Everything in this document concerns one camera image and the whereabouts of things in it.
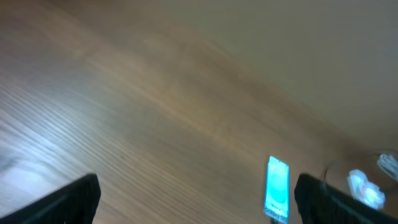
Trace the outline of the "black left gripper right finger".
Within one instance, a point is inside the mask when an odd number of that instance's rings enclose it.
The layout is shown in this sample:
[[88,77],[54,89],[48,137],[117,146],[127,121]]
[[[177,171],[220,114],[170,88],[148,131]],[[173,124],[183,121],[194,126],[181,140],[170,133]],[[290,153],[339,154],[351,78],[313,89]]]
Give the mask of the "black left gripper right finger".
[[299,175],[294,197],[303,224],[397,224],[309,174]]

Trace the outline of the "blue Galaxy smartphone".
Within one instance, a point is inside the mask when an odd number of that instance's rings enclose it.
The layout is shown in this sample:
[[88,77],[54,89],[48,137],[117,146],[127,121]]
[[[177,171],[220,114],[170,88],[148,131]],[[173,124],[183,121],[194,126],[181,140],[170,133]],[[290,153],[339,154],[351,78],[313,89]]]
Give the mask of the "blue Galaxy smartphone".
[[267,163],[264,214],[273,223],[289,222],[289,166],[274,156]]

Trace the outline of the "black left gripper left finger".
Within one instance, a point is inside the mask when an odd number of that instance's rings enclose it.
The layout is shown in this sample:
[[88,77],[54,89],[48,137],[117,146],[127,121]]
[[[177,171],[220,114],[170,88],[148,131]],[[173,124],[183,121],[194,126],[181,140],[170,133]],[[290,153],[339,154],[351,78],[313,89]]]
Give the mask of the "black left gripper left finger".
[[92,224],[101,198],[98,176],[86,174],[1,218],[1,224]]

